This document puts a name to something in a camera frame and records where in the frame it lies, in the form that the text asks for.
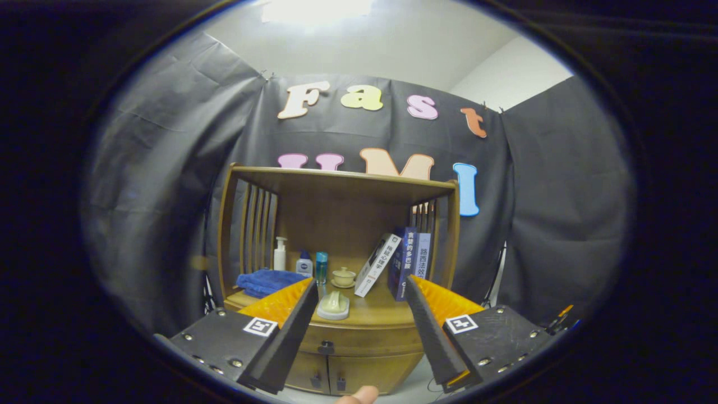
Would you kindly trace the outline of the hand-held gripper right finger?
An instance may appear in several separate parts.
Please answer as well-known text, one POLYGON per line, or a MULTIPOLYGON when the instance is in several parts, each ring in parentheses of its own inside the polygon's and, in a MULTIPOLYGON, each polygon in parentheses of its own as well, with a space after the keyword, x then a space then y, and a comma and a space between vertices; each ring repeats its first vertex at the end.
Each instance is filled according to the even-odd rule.
POLYGON ((409 304, 434 381, 444 393, 484 388, 543 353, 554 336, 507 305, 490 309, 410 276, 409 304))

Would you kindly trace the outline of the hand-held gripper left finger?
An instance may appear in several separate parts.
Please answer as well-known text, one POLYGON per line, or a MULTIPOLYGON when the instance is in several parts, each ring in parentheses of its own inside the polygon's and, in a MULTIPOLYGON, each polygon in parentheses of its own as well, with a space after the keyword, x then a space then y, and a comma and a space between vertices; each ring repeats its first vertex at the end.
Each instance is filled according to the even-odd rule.
POLYGON ((168 340, 169 350, 208 378, 270 394, 287 376, 319 301, 305 278, 241 310, 213 310, 168 340))

